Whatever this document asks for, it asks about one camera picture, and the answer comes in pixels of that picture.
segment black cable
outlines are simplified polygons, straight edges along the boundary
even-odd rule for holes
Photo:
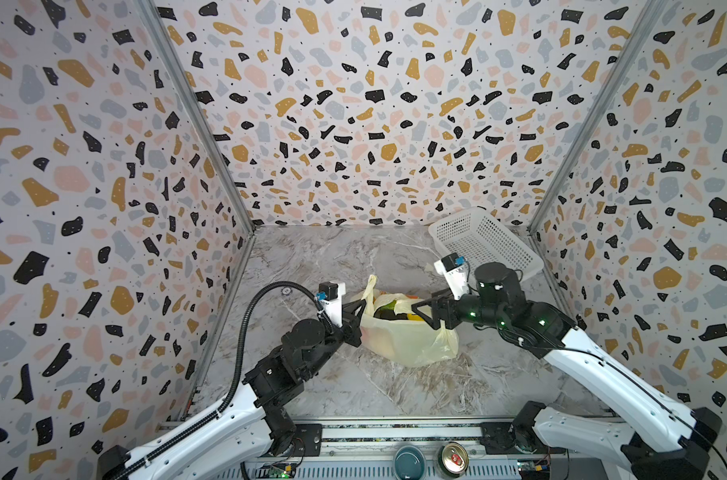
[[[296,438],[294,438],[294,439],[293,439],[293,440],[291,441],[291,452],[289,452],[289,455],[287,455],[287,456],[286,456],[285,458],[283,458],[283,459],[281,459],[281,460],[276,460],[275,462],[273,462],[273,463],[271,464],[271,466],[273,466],[273,467],[274,467],[274,466],[278,465],[278,464],[279,464],[279,463],[281,463],[281,462],[285,462],[286,460],[288,460],[289,458],[291,458],[291,456],[292,456],[292,455],[294,455],[294,451],[296,450],[296,443],[294,443],[294,440],[296,440]]]
[[[321,305],[320,300],[316,298],[315,295],[313,295],[307,288],[304,286],[301,286],[299,283],[294,282],[288,282],[288,281],[279,281],[279,282],[272,282],[270,285],[266,285],[256,293],[256,295],[251,299],[251,302],[249,302],[249,306],[246,307],[246,312],[243,314],[243,321],[240,324],[240,335],[238,336],[238,347],[236,350],[236,356],[235,356],[235,369],[233,372],[233,382],[230,384],[230,391],[227,392],[227,395],[225,396],[224,400],[222,401],[222,405],[219,406],[219,411],[224,412],[225,408],[227,408],[228,405],[230,405],[230,402],[233,400],[233,397],[235,396],[235,391],[238,389],[238,384],[240,383],[240,373],[241,369],[243,367],[243,349],[246,345],[246,332],[249,328],[249,320],[251,319],[251,313],[254,311],[254,308],[256,307],[256,304],[262,299],[265,294],[271,290],[274,290],[276,288],[282,288],[284,286],[288,286],[290,288],[293,288],[295,290],[299,290],[301,293],[304,293],[306,296],[310,297],[312,302],[315,304],[316,308],[318,309],[318,316],[320,317],[321,322],[323,322],[323,325],[326,327],[326,331],[331,332],[334,329],[333,324],[331,323],[331,320],[329,319],[329,316],[326,314],[326,311],[323,309],[323,305]]]
[[[299,290],[301,293],[304,293],[306,296],[310,297],[313,304],[315,304],[315,307],[318,310],[318,317],[320,318],[323,325],[326,327],[326,331],[333,331],[335,328],[334,325],[331,323],[331,320],[329,316],[326,314],[326,311],[323,309],[323,305],[321,302],[316,298],[315,295],[313,295],[307,288],[300,285],[299,283],[289,282],[289,281],[278,281],[273,282],[269,285],[266,285],[256,293],[256,295],[251,299],[251,302],[249,302],[249,306],[246,308],[246,313],[243,315],[243,321],[240,325],[240,336],[238,337],[238,347],[236,351],[236,359],[235,359],[235,370],[233,373],[233,381],[230,384],[230,390],[227,392],[227,395],[225,396],[224,400],[222,401],[222,404],[218,406],[216,409],[218,412],[211,412],[205,417],[203,417],[201,420],[198,420],[195,422],[194,425],[187,427],[182,433],[170,438],[166,443],[159,446],[152,452],[148,453],[147,456],[144,456],[143,458],[139,458],[137,462],[134,462],[130,466],[124,468],[119,473],[113,475],[110,480],[125,480],[128,478],[129,475],[131,475],[134,472],[137,472],[140,468],[143,468],[145,466],[146,461],[152,461],[156,459],[157,457],[163,455],[166,450],[169,448],[175,446],[177,443],[181,442],[188,436],[190,436],[193,432],[195,432],[198,428],[206,425],[208,422],[214,420],[215,418],[219,417],[219,414],[224,412],[227,407],[230,405],[230,402],[232,402],[235,392],[238,389],[238,384],[240,383],[240,374],[241,369],[243,367],[243,349],[246,345],[246,331],[249,326],[249,320],[251,319],[251,313],[253,312],[254,308],[256,307],[256,304],[262,299],[265,294],[271,290],[275,290],[276,288],[281,288],[284,286],[288,286],[290,288],[293,288],[295,290]],[[243,463],[241,463],[241,473],[245,474],[245,466]]]
[[[470,260],[465,258],[465,263],[467,264],[467,277],[465,278],[465,283],[470,286]]]
[[[302,462],[305,461],[305,454],[307,453],[307,446],[305,445],[305,441],[302,440],[301,438],[297,437],[296,440],[299,440],[302,443],[302,457],[300,458],[300,462],[296,464],[296,467],[294,467],[294,468],[299,468],[300,465],[302,465]]]
[[[566,476],[563,477],[561,480],[566,480],[566,478],[569,478],[569,471],[571,470],[571,456],[569,455],[569,449],[566,448]],[[552,468],[550,468],[550,476],[553,475]]]
[[[539,465],[539,463],[540,463],[540,462],[541,462],[542,460],[547,460],[548,462],[547,462],[547,464],[546,464],[546,465],[547,465],[548,467],[550,466],[550,460],[551,460],[551,452],[550,452],[550,446],[547,446],[547,447],[548,447],[548,453],[547,453],[547,455],[545,455],[544,457],[542,457],[542,458],[540,458],[539,460],[537,460],[537,462],[536,462],[536,463],[535,463],[534,465]]]
[[[721,462],[723,462],[723,466],[724,466],[724,467],[726,467],[726,473],[727,473],[727,463],[726,463],[726,459],[725,459],[725,458],[723,457],[723,455],[721,454],[721,452],[719,452],[719,451],[718,451],[718,449],[717,449],[717,448],[715,448],[715,445],[713,445],[713,442],[711,442],[710,440],[708,440],[707,438],[705,438],[705,436],[704,436],[704,435],[702,435],[701,433],[699,433],[699,432],[698,432],[697,430],[695,430],[695,429],[694,429],[694,427],[692,427],[692,426],[691,426],[691,425],[689,425],[688,423],[685,423],[685,422],[684,422],[684,421],[683,421],[683,420],[682,420],[682,419],[681,419],[681,418],[680,418],[679,416],[675,415],[674,417],[675,417],[675,419],[676,419],[676,420],[678,420],[679,422],[683,423],[683,424],[684,424],[685,426],[687,426],[688,428],[691,428],[691,430],[692,430],[692,431],[693,431],[694,433],[696,433],[697,435],[699,435],[699,436],[700,436],[700,438],[702,438],[702,439],[703,439],[703,440],[704,440],[704,441],[705,441],[705,442],[706,442],[706,443],[707,443],[707,444],[708,444],[708,445],[710,446],[710,448],[712,448],[712,449],[713,449],[713,451],[714,451],[714,452],[715,452],[715,453],[716,453],[716,454],[718,455],[718,457],[719,457],[719,458],[721,459]]]
[[[562,347],[562,348],[559,348],[559,347],[543,347],[542,350],[565,350],[567,352],[583,353],[585,355],[589,355],[589,356],[593,356],[593,357],[597,358],[604,365],[608,365],[612,369],[616,370],[624,378],[630,380],[630,382],[633,385],[637,386],[637,388],[640,389],[643,393],[645,393],[646,395],[648,395],[649,398],[651,398],[652,400],[654,400],[659,405],[659,407],[661,407],[667,413],[671,414],[673,418],[675,418],[676,420],[678,420],[679,422],[681,422],[682,424],[684,424],[684,426],[687,427],[687,428],[689,428],[693,433],[696,433],[697,435],[699,435],[699,437],[702,438],[705,441],[705,443],[707,443],[710,446],[710,448],[712,448],[713,451],[718,455],[718,457],[721,459],[721,462],[723,463],[723,466],[726,467],[726,472],[727,472],[726,459],[723,457],[723,455],[721,454],[721,452],[719,452],[718,449],[715,448],[715,445],[713,445],[713,442],[711,442],[710,440],[708,440],[707,438],[705,438],[705,436],[702,435],[701,433],[699,433],[697,430],[695,430],[695,428],[693,426],[691,426],[688,423],[686,423],[683,420],[683,418],[681,418],[678,415],[674,414],[673,411],[670,410],[669,408],[667,408],[667,406],[664,403],[660,402],[659,399],[655,395],[653,395],[651,392],[648,392],[646,389],[644,389],[643,387],[641,387],[641,385],[637,381],[635,381],[632,377],[630,377],[629,375],[627,375],[627,373],[625,373],[622,370],[620,370],[619,367],[617,367],[616,365],[614,365],[614,364],[612,364],[610,362],[605,361],[602,357],[600,357],[598,355],[595,355],[592,352],[586,352],[584,350],[570,349],[568,347]]]

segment terrazzo wallpaper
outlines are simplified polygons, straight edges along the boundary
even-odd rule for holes
[[[727,428],[727,2],[669,2],[537,238],[586,330]]]
[[[0,2],[0,479],[89,480],[185,409],[232,210],[133,3]]]
[[[158,0],[255,224],[527,224],[643,0]]]

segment white plastic basket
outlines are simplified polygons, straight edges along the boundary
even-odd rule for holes
[[[545,266],[521,239],[477,206],[438,220],[428,231],[441,256],[456,252],[470,262],[472,271],[488,262],[501,262],[508,268],[521,270],[521,280],[527,280]]]

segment marble floor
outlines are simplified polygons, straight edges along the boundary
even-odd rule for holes
[[[432,268],[438,259],[427,227],[263,227],[246,265],[214,358],[190,411],[216,401],[230,386],[243,311],[253,295],[276,280],[315,291],[323,281],[345,281],[349,293],[366,286],[429,297],[445,288]],[[523,284],[530,300],[555,304],[544,272]],[[293,324],[313,314],[300,293],[268,293],[251,317],[243,371],[280,344]],[[454,360],[407,368],[365,347],[344,345],[286,410],[292,416],[514,416],[527,400],[574,414],[599,414],[602,404],[575,380],[512,346],[494,330],[457,328]]]

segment plastic bag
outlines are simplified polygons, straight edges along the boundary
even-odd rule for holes
[[[380,306],[396,301],[395,313],[411,313],[411,305],[421,299],[410,298],[402,293],[384,294],[376,290],[377,277],[369,275],[367,288],[352,299],[365,299],[366,309],[361,317],[361,343],[372,352],[408,367],[456,358],[459,338],[454,330],[433,330],[423,320],[383,320],[374,312]],[[421,311],[432,315],[428,307]]]

